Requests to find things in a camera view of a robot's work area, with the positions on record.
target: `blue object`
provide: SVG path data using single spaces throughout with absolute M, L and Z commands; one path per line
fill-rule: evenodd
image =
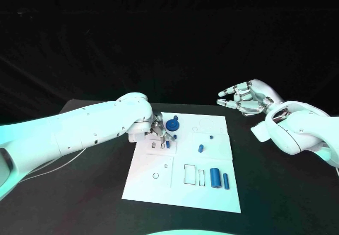
M 212 188 L 220 188 L 220 173 L 218 168 L 209 169 L 210 174 L 210 186 Z
M 177 115 L 166 122 L 166 129 L 169 131 L 176 131 L 179 129 Z
M 203 145 L 202 145 L 202 144 L 199 145 L 199 149 L 197 149 L 197 151 L 199 151 L 199 153 L 202 153 L 202 152 L 203 152 Z
M 229 189 L 229 184 L 228 184 L 228 174 L 223 173 L 223 184 L 225 184 L 225 189 Z

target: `black curtain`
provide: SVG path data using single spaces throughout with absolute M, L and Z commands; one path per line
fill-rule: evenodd
M 72 98 L 131 91 L 150 102 L 213 105 L 223 88 L 255 78 L 285 100 L 339 114 L 337 10 L 160 2 L 6 9 L 1 124 L 56 114 Z

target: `black table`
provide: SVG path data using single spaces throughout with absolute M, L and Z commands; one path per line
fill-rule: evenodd
M 70 100 L 62 112 L 95 103 Z M 0 202 L 1 234 L 144 235 L 176 229 L 239 235 L 339 234 L 334 168 L 307 151 L 290 156 L 271 141 L 258 142 L 249 128 L 264 115 L 242 117 L 220 106 L 151 106 L 163 112 L 226 117 L 241 214 L 122 200 L 135 147 L 125 134 L 88 148 L 62 169 L 17 185 Z

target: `robotic hand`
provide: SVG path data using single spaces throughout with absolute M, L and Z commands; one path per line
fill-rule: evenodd
M 143 140 L 150 133 L 161 141 L 174 141 L 164 129 L 161 113 L 153 113 L 141 93 L 128 93 L 117 101 L 0 126 L 0 199 L 43 164 L 124 133 L 130 142 Z
M 259 80 L 239 83 L 219 92 L 233 94 L 233 101 L 216 103 L 238 109 L 244 116 L 265 113 L 267 117 L 251 131 L 261 142 L 272 140 L 281 151 L 294 155 L 314 152 L 329 165 L 339 167 L 339 117 L 330 117 L 311 105 L 281 99 L 274 89 Z

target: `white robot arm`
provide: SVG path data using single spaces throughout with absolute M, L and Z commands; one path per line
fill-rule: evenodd
M 153 113 L 147 96 L 128 93 L 70 112 L 0 126 L 0 199 L 42 164 L 128 133 L 130 142 L 166 133 L 161 114 Z
M 245 116 L 265 113 L 267 117 L 251 131 L 261 142 L 272 140 L 290 155 L 304 150 L 314 152 L 329 165 L 339 167 L 339 117 L 330 117 L 311 105 L 281 99 L 272 88 L 259 80 L 244 82 L 225 89 L 219 96 L 233 95 L 233 101 L 216 103 L 238 109 Z

